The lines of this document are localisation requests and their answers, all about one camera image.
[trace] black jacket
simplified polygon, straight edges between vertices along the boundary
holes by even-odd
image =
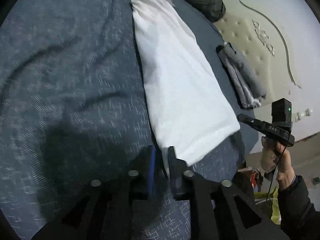
[[[297,176],[287,189],[279,191],[278,204],[281,229],[291,240],[320,239],[320,213],[310,202],[301,176]]]

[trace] decorative carving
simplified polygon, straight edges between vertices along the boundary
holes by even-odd
[[[295,113],[293,115],[294,116],[294,121],[298,122],[305,116],[311,116],[311,114],[312,114],[312,109],[309,109],[309,108],[304,112],[297,112],[297,113]]]
[[[269,36],[266,34],[266,32],[261,28],[260,24],[252,19],[253,26],[255,28],[256,34],[259,38],[259,40],[262,42],[264,46],[267,47],[267,49],[270,51],[270,53],[275,56],[275,49],[273,46],[269,43]]]
[[[270,22],[273,27],[277,30],[277,32],[279,33],[282,41],[283,41],[283,44],[284,44],[284,47],[285,47],[285,52],[286,52],[286,56],[287,56],[287,68],[288,68],[288,73],[289,73],[289,76],[290,76],[290,79],[291,81],[296,85],[298,86],[299,88],[302,88],[301,87],[301,84],[300,84],[300,81],[297,79],[297,73],[295,72],[294,68],[291,66],[291,59],[289,60],[289,57],[291,58],[292,56],[289,55],[289,44],[287,44],[286,42],[286,38],[284,38],[283,34],[281,33],[280,29],[276,26],[276,24],[269,18],[267,17],[265,14],[263,14],[261,11],[258,11],[248,5],[246,5],[245,3],[243,3],[241,0],[239,0],[239,3],[242,4],[244,7],[260,14],[261,16],[263,16],[268,22]]]

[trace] white bedpost finial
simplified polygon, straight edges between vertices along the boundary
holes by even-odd
[[[311,114],[312,114],[312,109],[309,109],[309,108],[304,112],[297,112],[297,113],[295,113],[293,115],[294,116],[294,121],[298,122],[305,116],[311,116]]]

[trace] cable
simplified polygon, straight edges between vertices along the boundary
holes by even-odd
[[[282,154],[280,155],[280,158],[279,158],[279,160],[277,161],[277,163],[276,163],[276,168],[275,168],[275,172],[273,173],[273,175],[272,175],[272,180],[271,180],[271,183],[270,183],[270,187],[269,187],[269,190],[268,190],[268,194],[267,194],[267,198],[266,198],[266,201],[268,201],[268,197],[269,197],[269,194],[270,194],[270,190],[271,190],[271,186],[272,186],[272,182],[273,182],[273,179],[274,179],[274,176],[275,176],[275,173],[277,173],[278,174],[278,164],[280,163],[280,161],[281,161],[281,159],[282,159],[282,155],[284,154],[284,152],[285,152],[285,150],[286,150],[286,148],[287,148],[287,145],[288,145],[288,142],[289,142],[289,138],[290,138],[290,135],[291,135],[291,131],[289,132],[289,136],[288,136],[288,139],[287,139],[287,143],[285,144],[285,146],[284,146],[284,149],[283,149],[283,152],[282,152]]]
[[[261,203],[264,203],[264,202],[266,202],[267,200],[266,199],[264,199],[264,200],[261,200],[261,201],[259,201],[259,202],[256,202],[255,204],[256,205],[259,205],[259,204],[261,204]]]

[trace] black wire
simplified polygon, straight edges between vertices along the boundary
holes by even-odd
[[[268,194],[267,194],[266,201],[268,201],[269,194],[270,194],[270,190],[271,190],[271,186],[272,186],[272,182],[273,182],[273,179],[274,179],[274,176],[275,176],[275,173],[276,173],[276,169],[277,169],[278,164],[280,163],[280,161],[281,161],[281,159],[282,159],[282,155],[284,154],[285,149],[287,148],[287,145],[288,145],[288,142],[289,142],[290,135],[291,135],[291,132],[289,132],[289,136],[288,136],[287,143],[285,144],[284,149],[283,149],[283,151],[282,151],[282,154],[280,155],[280,158],[279,158],[279,160],[278,160],[278,161],[277,161],[277,163],[276,163],[275,172],[274,172],[274,173],[273,173],[273,175],[272,175],[272,180],[271,180],[271,183],[270,183],[270,187],[269,187],[269,190],[268,190]]]

